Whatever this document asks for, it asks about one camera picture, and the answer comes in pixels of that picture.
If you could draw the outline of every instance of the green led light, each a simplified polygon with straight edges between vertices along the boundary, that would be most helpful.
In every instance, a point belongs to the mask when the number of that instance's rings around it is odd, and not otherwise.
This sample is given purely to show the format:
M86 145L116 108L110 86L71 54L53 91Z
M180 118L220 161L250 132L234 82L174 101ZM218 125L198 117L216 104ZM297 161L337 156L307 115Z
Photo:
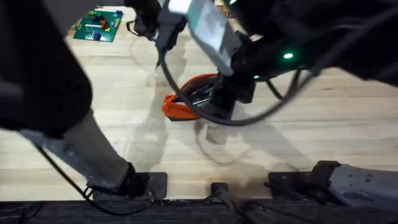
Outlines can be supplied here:
M291 58L293 58L293 54L292 53L286 53L286 54L284 54L284 59L291 59Z

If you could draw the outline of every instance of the dark floor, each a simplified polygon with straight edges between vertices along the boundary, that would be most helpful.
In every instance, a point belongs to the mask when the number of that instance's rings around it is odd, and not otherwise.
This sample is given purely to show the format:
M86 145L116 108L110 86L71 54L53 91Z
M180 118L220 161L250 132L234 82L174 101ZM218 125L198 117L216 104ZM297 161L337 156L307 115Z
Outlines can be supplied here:
M313 202L286 202L261 200L264 205L272 206L272 208L284 212L290 212L296 215L304 216L314 223L398 223L398 215L389 212L370 208L342 208L334 205L322 207ZM113 217L104 214L90 207L86 202L44 202L41 211L31 220L25 218L20 219L21 211L14 210L4 212L21 205L29 205L25 208L24 217L31 216L38 208L38 202L24 203L0 203L0 224L3 223L233 223L233 216L230 211L220 204L210 205L189 205L186 202L168 205L164 207L153 207L142 213L131 215L128 217ZM142 206L140 202L101 202L103 207L117 211L127 212L134 208Z

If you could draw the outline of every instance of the wooden table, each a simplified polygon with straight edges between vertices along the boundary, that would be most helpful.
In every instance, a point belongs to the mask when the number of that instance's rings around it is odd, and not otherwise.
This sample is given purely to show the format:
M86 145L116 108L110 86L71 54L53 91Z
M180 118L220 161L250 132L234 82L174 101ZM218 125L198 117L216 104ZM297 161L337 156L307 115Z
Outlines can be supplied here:
M125 12L124 20L132 19L132 11ZM319 160L398 170L398 89L329 69L267 121L244 128L205 120L173 123L160 109L172 91L161 70L155 71L153 42L131 35L124 24L113 43L74 40L72 34L66 41L91 79L103 132L138 171L168 173L168 198L202 198L212 182L227 182L240 195L266 197L262 183L268 172L311 170ZM179 84L216 71L188 30L167 61ZM275 85L285 90L291 76L276 78ZM258 85L254 103L237 105L234 119L274 102L266 86ZM0 132L0 200L72 199L81 197L25 139Z

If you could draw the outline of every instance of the green lego board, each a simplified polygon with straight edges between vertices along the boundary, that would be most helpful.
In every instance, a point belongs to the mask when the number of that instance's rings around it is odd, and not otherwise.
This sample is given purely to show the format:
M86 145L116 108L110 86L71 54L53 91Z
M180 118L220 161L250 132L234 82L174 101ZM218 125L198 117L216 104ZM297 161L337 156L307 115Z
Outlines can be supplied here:
M104 16L106 19L105 30L100 27L87 27L86 25L95 25L100 26L100 21L94 21L93 17L95 16ZM117 12L106 12L106 11L90 11L87 16L81 19L79 26L76 29L76 33L73 36L74 39L81 40L95 40L94 34L100 33L101 37L97 41L102 42L113 42L114 36L116 35L116 31L119 28L123 13Z

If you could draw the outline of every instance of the orange tool pouch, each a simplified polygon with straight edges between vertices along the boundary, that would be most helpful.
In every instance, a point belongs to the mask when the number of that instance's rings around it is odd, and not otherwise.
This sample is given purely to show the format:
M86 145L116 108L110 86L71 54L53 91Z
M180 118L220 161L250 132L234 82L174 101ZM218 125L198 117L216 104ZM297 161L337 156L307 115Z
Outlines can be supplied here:
M210 99L210 92L216 80L217 74L199 75L191 78L180 90L191 99L193 104L204 108ZM185 103L180 101L176 94L165 97L162 110L171 121L189 121L200 118Z

